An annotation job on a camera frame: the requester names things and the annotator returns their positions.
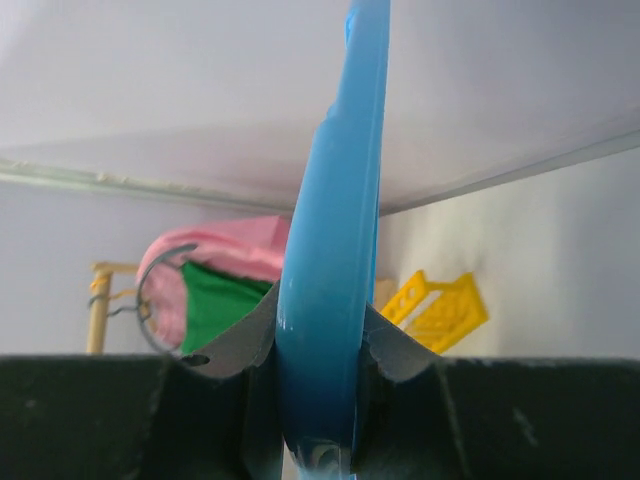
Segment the blue plastic tray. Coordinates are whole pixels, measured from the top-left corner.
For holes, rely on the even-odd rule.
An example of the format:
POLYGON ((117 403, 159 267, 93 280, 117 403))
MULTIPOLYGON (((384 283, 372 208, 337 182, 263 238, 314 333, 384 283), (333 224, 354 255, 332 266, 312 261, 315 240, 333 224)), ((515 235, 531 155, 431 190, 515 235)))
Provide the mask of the blue plastic tray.
POLYGON ((350 475, 359 351, 373 295, 391 5, 355 1, 336 98, 317 128, 276 313, 279 410, 304 479, 350 475))

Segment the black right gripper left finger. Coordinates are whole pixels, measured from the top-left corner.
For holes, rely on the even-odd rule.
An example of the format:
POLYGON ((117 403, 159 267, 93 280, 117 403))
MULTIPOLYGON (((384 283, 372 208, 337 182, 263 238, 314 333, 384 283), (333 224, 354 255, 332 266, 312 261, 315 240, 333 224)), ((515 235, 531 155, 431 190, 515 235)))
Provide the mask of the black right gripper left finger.
POLYGON ((2 477, 279 478, 277 299, 182 359, 3 357, 2 477))

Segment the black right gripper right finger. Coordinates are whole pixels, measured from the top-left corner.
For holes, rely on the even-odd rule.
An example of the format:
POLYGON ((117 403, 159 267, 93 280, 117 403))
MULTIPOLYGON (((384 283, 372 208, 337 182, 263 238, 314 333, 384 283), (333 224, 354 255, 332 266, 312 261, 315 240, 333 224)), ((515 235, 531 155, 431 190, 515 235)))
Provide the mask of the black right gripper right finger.
POLYGON ((635 479, 639 364, 451 358, 364 320, 361 479, 635 479))

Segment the yellow test tube rack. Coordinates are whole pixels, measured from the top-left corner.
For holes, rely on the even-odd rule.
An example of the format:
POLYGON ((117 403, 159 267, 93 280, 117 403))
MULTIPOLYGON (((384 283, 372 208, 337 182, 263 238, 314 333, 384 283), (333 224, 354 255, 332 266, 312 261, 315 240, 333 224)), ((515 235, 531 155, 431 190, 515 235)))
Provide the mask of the yellow test tube rack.
POLYGON ((415 272, 388 300, 381 315, 434 353, 442 354, 489 320, 471 272, 452 282, 415 272))

